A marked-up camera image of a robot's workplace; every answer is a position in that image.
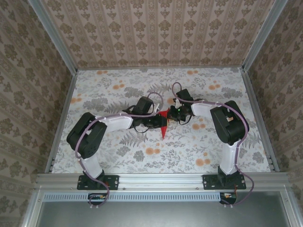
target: black bracket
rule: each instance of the black bracket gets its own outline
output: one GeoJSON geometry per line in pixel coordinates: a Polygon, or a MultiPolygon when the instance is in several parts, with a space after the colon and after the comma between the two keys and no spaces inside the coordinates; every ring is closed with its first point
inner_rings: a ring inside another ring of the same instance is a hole
{"type": "MultiPolygon", "coordinates": [[[[101,180],[106,184],[110,190],[118,190],[119,176],[118,175],[104,175],[101,180]]],[[[106,188],[86,175],[79,176],[77,190],[106,190],[106,188]]]]}
{"type": "Polygon", "coordinates": [[[246,189],[245,179],[238,171],[231,175],[225,175],[220,167],[218,174],[202,175],[204,190],[237,190],[246,189]]]}

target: wire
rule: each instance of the wire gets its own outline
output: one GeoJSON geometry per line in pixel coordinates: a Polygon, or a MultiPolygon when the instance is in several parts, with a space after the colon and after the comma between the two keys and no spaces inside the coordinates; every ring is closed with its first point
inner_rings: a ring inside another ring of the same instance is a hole
{"type": "Polygon", "coordinates": [[[135,130],[136,132],[138,132],[138,133],[146,133],[149,129],[150,129],[150,128],[147,128],[147,130],[145,130],[145,131],[137,131],[136,126],[134,127],[134,130],[135,130]]]}
{"type": "Polygon", "coordinates": [[[191,117],[192,117],[192,115],[189,117],[189,120],[188,120],[186,123],[181,124],[181,123],[180,123],[180,121],[179,121],[179,124],[180,124],[180,125],[185,125],[185,124],[189,123],[189,121],[190,121],[191,117]]]}
{"type": "Polygon", "coordinates": [[[120,116],[123,116],[123,117],[151,117],[151,116],[154,116],[154,115],[158,114],[158,113],[161,111],[161,109],[162,109],[162,107],[163,107],[163,105],[164,105],[163,97],[162,97],[158,92],[151,92],[151,93],[148,94],[147,97],[149,97],[151,94],[156,94],[156,95],[158,95],[158,96],[160,97],[160,99],[161,99],[161,106],[160,106],[159,110],[158,110],[156,113],[151,113],[151,114],[149,114],[149,115],[133,115],[133,114],[126,114],[126,113],[125,113],[125,114],[124,114],[124,113],[123,113],[123,114],[122,114],[122,113],[118,113],[118,114],[112,114],[112,115],[109,115],[109,116],[106,116],[106,117],[98,117],[98,118],[96,118],[95,120],[93,120],[93,121],[85,128],[85,130],[83,131],[83,133],[81,134],[81,136],[80,136],[80,138],[79,138],[79,140],[78,140],[78,142],[77,142],[77,145],[76,145],[76,147],[75,147],[75,156],[76,156],[76,158],[79,160],[80,165],[81,165],[81,167],[83,168],[84,173],[85,173],[91,180],[96,181],[96,182],[102,184],[102,185],[106,188],[106,190],[107,190],[107,196],[106,196],[106,198],[104,199],[104,201],[101,202],[101,203],[99,204],[99,206],[103,206],[103,204],[108,200],[108,198],[109,198],[109,187],[108,187],[106,184],[104,184],[102,181],[97,180],[96,178],[94,178],[94,177],[93,177],[92,175],[90,175],[89,172],[86,170],[86,168],[85,168],[85,166],[84,166],[84,164],[83,164],[83,162],[82,162],[81,155],[78,153],[79,146],[80,146],[80,144],[81,144],[81,142],[82,142],[84,136],[86,135],[87,131],[90,130],[90,128],[91,128],[96,122],[98,122],[98,121],[100,121],[100,120],[105,120],[105,119],[108,118],[108,117],[120,117],[120,116]]]}
{"type": "Polygon", "coordinates": [[[175,86],[176,84],[179,84],[180,90],[182,90],[181,84],[180,84],[179,82],[175,82],[175,83],[173,83],[173,85],[172,85],[172,87],[171,87],[171,91],[172,91],[174,97],[177,98],[179,101],[186,102],[186,103],[203,103],[203,104],[210,105],[210,106],[212,106],[212,105],[223,106],[223,107],[225,107],[225,108],[227,108],[227,109],[233,111],[233,112],[241,119],[241,121],[243,122],[243,125],[244,125],[244,128],[245,128],[245,134],[244,134],[243,138],[237,143],[236,154],[235,154],[235,167],[236,167],[236,169],[237,169],[243,176],[247,177],[247,178],[251,181],[251,188],[250,188],[250,191],[248,192],[248,194],[244,197],[244,199],[242,199],[241,201],[239,201],[239,202],[233,204],[233,206],[239,205],[239,204],[243,203],[243,202],[251,195],[251,193],[252,193],[252,191],[253,191],[253,189],[254,189],[254,187],[255,187],[255,183],[254,183],[253,179],[252,179],[250,176],[248,176],[247,174],[243,173],[243,172],[238,168],[238,165],[237,165],[237,163],[238,163],[239,147],[240,147],[241,143],[246,139],[247,134],[248,134],[248,127],[247,127],[247,124],[246,124],[246,122],[245,122],[244,117],[242,117],[242,115],[241,115],[238,111],[236,111],[236,110],[233,109],[232,107],[230,107],[230,106],[228,106],[228,105],[225,105],[225,104],[223,104],[223,103],[219,103],[219,102],[208,102],[208,101],[204,101],[204,100],[201,100],[201,101],[188,101],[188,100],[185,100],[185,99],[181,99],[181,98],[179,98],[179,97],[176,95],[176,93],[174,92],[174,86],[175,86]]]}

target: white surface with floral pattern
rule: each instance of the white surface with floral pattern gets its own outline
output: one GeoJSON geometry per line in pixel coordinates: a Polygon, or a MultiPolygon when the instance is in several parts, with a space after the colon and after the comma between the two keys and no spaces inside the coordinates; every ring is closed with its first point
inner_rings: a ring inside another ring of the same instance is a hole
{"type": "MultiPolygon", "coordinates": [[[[175,81],[194,99],[234,100],[250,125],[240,150],[239,167],[244,172],[270,171],[240,70],[202,68],[79,71],[52,173],[82,172],[66,137],[83,113],[118,113],[152,91],[163,95],[162,110],[167,110],[173,104],[171,85],[175,81]]],[[[156,95],[151,98],[160,102],[156,95]]],[[[134,129],[107,133],[98,150],[98,161],[106,173],[216,172],[222,145],[212,119],[193,117],[183,126],[170,121],[163,140],[160,129],[144,134],[134,129]]]]}

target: purple cable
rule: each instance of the purple cable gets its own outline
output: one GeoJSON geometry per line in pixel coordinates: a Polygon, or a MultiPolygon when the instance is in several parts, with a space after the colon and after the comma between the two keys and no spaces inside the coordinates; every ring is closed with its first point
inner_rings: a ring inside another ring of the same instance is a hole
{"type": "MultiPolygon", "coordinates": [[[[98,117],[98,118],[96,118],[95,120],[93,120],[93,121],[86,127],[86,129],[83,131],[83,133],[81,134],[81,136],[80,136],[80,138],[79,138],[79,140],[78,140],[78,142],[77,142],[77,145],[76,145],[76,148],[75,148],[75,156],[76,156],[77,159],[80,160],[80,165],[81,165],[81,167],[83,168],[85,174],[86,174],[91,180],[96,181],[96,182],[102,184],[102,185],[106,188],[106,190],[107,190],[107,196],[106,196],[106,198],[104,199],[104,201],[101,202],[101,203],[99,204],[99,206],[102,206],[102,205],[108,200],[108,197],[109,197],[109,187],[108,187],[106,184],[104,184],[102,181],[97,180],[96,178],[94,178],[92,175],[90,175],[90,174],[87,172],[85,166],[84,166],[83,163],[82,163],[81,155],[78,155],[79,146],[80,146],[80,144],[81,144],[81,142],[82,142],[82,140],[83,140],[85,134],[87,133],[87,131],[90,130],[90,128],[91,128],[97,121],[106,119],[106,118],[108,118],[108,117],[119,117],[119,116],[125,116],[125,117],[151,117],[151,116],[154,116],[154,115],[158,114],[158,113],[161,111],[161,109],[162,109],[162,107],[163,107],[163,105],[164,105],[163,97],[162,97],[158,92],[151,92],[151,93],[148,94],[147,97],[149,97],[151,94],[156,94],[156,95],[158,95],[158,96],[161,98],[161,106],[160,106],[159,110],[158,110],[156,113],[151,113],[151,114],[149,114],[149,115],[134,115],[134,114],[126,114],[126,113],[125,113],[125,114],[122,114],[122,113],[118,113],[118,114],[112,114],[112,115],[109,115],[109,116],[106,116],[106,117],[98,117]]],[[[90,197],[90,199],[89,199],[89,204],[92,206],[92,204],[91,204],[91,198],[93,198],[93,196],[90,197]]]]}
{"type": "Polygon", "coordinates": [[[221,105],[221,106],[223,106],[223,107],[225,107],[225,108],[227,108],[227,109],[233,111],[233,112],[241,119],[241,121],[243,122],[244,128],[245,128],[245,134],[244,134],[244,137],[237,143],[236,155],[235,155],[235,167],[236,167],[236,169],[237,169],[241,174],[243,174],[245,177],[247,177],[248,179],[250,179],[252,185],[251,185],[250,191],[249,191],[248,194],[244,197],[243,200],[241,200],[240,202],[237,202],[237,203],[235,203],[235,204],[233,204],[233,205],[230,204],[230,206],[235,206],[235,205],[241,204],[242,202],[244,202],[244,201],[250,196],[250,194],[252,193],[252,191],[253,191],[253,189],[254,189],[254,187],[255,187],[255,183],[254,183],[253,179],[252,179],[250,176],[248,176],[247,174],[243,173],[243,172],[238,168],[238,165],[237,165],[237,163],[238,163],[239,147],[240,147],[241,143],[246,139],[247,134],[248,134],[248,127],[247,127],[247,125],[246,125],[246,122],[245,122],[244,118],[242,117],[242,115],[241,115],[238,111],[236,111],[236,110],[233,109],[232,107],[230,107],[230,106],[228,106],[228,105],[225,105],[225,104],[223,104],[223,103],[218,103],[218,102],[216,102],[216,103],[215,103],[215,102],[207,102],[207,101],[204,101],[204,100],[201,100],[201,101],[188,101],[188,100],[181,99],[181,98],[179,98],[179,97],[175,94],[175,92],[174,92],[174,86],[175,86],[175,84],[179,84],[180,90],[182,90],[182,86],[181,86],[181,84],[180,84],[179,82],[175,82],[175,83],[173,83],[173,85],[172,85],[172,87],[171,87],[171,91],[172,91],[174,97],[177,98],[179,101],[186,102],[186,103],[204,103],[204,104],[208,104],[208,105],[221,105]]]}

